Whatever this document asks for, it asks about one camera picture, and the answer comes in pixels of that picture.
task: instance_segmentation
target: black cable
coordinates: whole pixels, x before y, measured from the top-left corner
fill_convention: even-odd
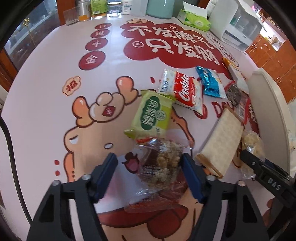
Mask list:
[[[22,191],[20,188],[20,182],[18,180],[18,176],[17,176],[17,168],[15,165],[15,155],[13,153],[13,147],[12,147],[12,141],[11,141],[11,136],[8,130],[8,127],[5,123],[5,121],[3,120],[2,116],[0,116],[0,127],[4,132],[5,138],[6,138],[6,142],[7,142],[7,147],[8,147],[8,152],[9,152],[9,159],[10,159],[10,165],[11,165],[11,171],[12,171],[12,176],[13,176],[13,180],[15,182],[15,188],[17,190],[17,195],[19,197],[20,200],[20,204],[22,206],[22,209],[26,215],[26,218],[29,222],[29,224],[31,225],[32,223],[32,218],[29,214],[28,208],[26,206],[24,197],[22,195]]]

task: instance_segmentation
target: green bottle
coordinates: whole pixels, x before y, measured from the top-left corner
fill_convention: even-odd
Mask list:
[[[107,16],[108,0],[91,0],[91,17],[100,19]]]

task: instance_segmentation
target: cartoon character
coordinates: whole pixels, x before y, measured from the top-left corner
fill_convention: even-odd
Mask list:
[[[136,172],[139,155],[134,140],[124,135],[141,101],[139,91],[134,88],[132,78],[116,80],[118,92],[103,92],[96,102],[88,105],[83,96],[76,98],[72,111],[76,127],[67,131],[64,144],[68,151],[64,167],[68,181],[75,181],[85,173],[91,173],[100,165],[109,152],[118,157],[118,166],[107,192],[96,212],[109,240],[187,240],[195,225],[202,205],[197,203],[185,186],[184,195],[173,209],[148,213],[127,213],[123,207],[131,197],[143,189]],[[188,131],[186,120],[172,110],[169,133],[194,139]]]

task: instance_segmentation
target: red circle with chinese character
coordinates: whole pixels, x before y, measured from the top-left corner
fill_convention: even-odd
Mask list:
[[[91,70],[101,65],[104,62],[106,55],[102,51],[92,51],[87,53],[79,61],[79,68],[82,70]]]
[[[93,51],[100,48],[103,48],[108,43],[108,40],[105,38],[97,38],[88,42],[85,46],[86,50]]]
[[[100,38],[106,36],[110,32],[109,29],[97,30],[91,34],[92,38]]]
[[[95,26],[95,29],[108,28],[108,27],[110,27],[111,25],[112,25],[112,24],[110,24],[110,23],[101,23],[101,24]]]

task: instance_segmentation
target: red snack package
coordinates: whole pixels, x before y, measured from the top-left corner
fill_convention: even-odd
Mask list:
[[[193,77],[165,69],[157,93],[176,98],[176,103],[203,115],[202,84]]]

